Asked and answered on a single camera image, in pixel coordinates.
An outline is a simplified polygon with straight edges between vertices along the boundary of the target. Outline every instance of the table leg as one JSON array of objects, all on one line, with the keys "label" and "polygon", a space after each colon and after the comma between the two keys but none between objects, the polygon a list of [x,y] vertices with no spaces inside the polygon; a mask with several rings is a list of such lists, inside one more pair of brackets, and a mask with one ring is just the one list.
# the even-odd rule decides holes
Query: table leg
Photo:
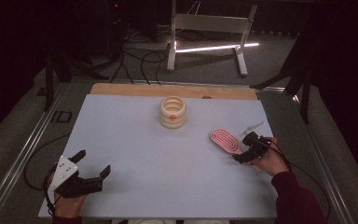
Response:
[{"label": "table leg", "polygon": [[175,53],[176,53],[175,17],[176,17],[176,0],[172,0],[171,43],[170,43],[170,52],[168,54],[168,62],[167,62],[167,70],[169,72],[172,72],[175,69]]}]

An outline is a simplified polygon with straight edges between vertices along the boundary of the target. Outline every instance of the pink object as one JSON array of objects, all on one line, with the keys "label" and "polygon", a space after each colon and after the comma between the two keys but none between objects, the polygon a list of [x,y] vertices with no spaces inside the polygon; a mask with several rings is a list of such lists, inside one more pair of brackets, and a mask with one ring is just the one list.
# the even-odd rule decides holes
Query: pink object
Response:
[{"label": "pink object", "polygon": [[237,138],[224,129],[217,129],[211,132],[211,139],[230,154],[241,154]]}]

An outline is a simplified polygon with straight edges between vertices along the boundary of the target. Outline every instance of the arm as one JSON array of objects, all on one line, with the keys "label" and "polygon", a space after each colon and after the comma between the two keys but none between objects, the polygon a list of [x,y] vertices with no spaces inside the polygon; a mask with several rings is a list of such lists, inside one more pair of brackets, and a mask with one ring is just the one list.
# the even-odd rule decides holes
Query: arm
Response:
[{"label": "arm", "polygon": [[[278,143],[276,138],[270,138],[270,140],[276,144]],[[252,161],[253,165],[273,176],[271,184],[278,192],[275,223],[327,223],[313,193],[298,185],[295,174],[289,171],[278,153],[278,151],[268,150],[262,158]]]}]

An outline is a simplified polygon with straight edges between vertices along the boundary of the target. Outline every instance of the metal stand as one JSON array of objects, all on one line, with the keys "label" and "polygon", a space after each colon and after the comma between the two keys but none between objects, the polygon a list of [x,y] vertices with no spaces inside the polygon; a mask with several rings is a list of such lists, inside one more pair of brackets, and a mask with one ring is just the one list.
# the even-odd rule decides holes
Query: metal stand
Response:
[{"label": "metal stand", "polygon": [[241,75],[246,77],[248,75],[248,71],[246,69],[246,64],[243,57],[243,48],[249,36],[256,9],[257,5],[252,5],[248,18],[188,15],[176,13],[176,0],[172,0],[171,44],[170,52],[168,55],[167,70],[170,72],[174,70],[176,54],[176,29],[241,33],[241,42],[234,48],[237,55],[238,66],[240,68]]}]

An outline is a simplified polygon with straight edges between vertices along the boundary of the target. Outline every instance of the maroon sleeve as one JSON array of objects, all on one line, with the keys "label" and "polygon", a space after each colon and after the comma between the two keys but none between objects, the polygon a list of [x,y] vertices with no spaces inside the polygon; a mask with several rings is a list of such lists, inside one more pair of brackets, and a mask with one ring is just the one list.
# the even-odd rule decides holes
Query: maroon sleeve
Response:
[{"label": "maroon sleeve", "polygon": [[301,188],[292,172],[275,175],[271,183],[278,192],[276,224],[327,223],[313,193]]},{"label": "maroon sleeve", "polygon": [[53,224],[81,224],[81,221],[81,217],[68,218],[53,216]]}]

